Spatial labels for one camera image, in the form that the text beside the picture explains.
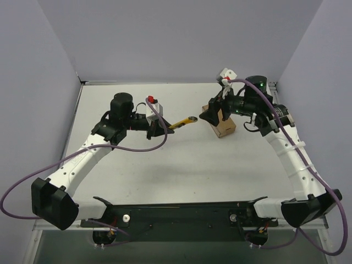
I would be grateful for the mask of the yellow utility knife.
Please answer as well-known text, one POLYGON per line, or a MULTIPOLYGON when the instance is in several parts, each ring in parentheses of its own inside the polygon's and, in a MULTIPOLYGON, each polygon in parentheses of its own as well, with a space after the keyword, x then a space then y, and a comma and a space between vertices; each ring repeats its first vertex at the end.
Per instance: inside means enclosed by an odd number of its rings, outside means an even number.
POLYGON ((175 129, 181 128, 187 124, 196 123, 197 121, 198 121, 197 117, 189 116, 179 122, 176 122, 175 124, 170 125, 168 128, 171 130, 175 130, 175 129))

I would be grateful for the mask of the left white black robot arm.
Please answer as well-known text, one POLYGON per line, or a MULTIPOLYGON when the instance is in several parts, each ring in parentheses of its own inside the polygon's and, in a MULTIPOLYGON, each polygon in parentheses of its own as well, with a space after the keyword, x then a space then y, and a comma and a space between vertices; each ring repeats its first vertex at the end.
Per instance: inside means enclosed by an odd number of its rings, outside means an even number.
POLYGON ((66 230, 75 220, 92 219, 107 226, 113 213, 107 202, 86 205, 75 202, 73 196, 95 165, 119 143, 129 130, 146 132, 147 139, 172 133, 163 118, 163 107, 152 96, 145 100, 145 113, 134 111, 133 97, 126 92, 114 95, 110 109, 91 130, 83 145, 46 179, 37 178, 31 184, 31 205, 35 215, 60 230, 66 230))

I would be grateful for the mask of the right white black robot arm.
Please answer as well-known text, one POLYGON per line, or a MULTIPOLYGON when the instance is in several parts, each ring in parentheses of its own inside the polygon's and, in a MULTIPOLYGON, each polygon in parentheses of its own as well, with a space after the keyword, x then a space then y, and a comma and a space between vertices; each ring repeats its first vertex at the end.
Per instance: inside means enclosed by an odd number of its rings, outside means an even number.
POLYGON ((219 76, 222 90, 208 102, 200 118, 213 126, 219 124, 218 112, 227 120, 231 114, 250 117, 262 137, 272 146, 293 187, 293 199, 264 198, 254 203, 260 218, 282 218, 298 228, 327 214, 342 194, 338 189, 328 191, 320 176, 314 176, 311 163, 300 140, 287 107, 273 102, 266 91, 267 79, 255 75, 245 79, 243 96, 236 95, 229 76, 219 76))

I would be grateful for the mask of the brown cardboard express box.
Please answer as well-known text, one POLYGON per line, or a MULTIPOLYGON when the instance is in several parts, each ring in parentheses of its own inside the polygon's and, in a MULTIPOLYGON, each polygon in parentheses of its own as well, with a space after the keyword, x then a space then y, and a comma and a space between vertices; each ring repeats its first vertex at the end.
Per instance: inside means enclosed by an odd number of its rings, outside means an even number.
POLYGON ((219 110, 218 118, 219 124, 217 126, 211 125, 211 128, 213 129, 214 133, 217 135, 218 138, 223 138, 225 136, 235 133, 237 126, 233 122, 231 117, 224 121, 222 111, 219 110))

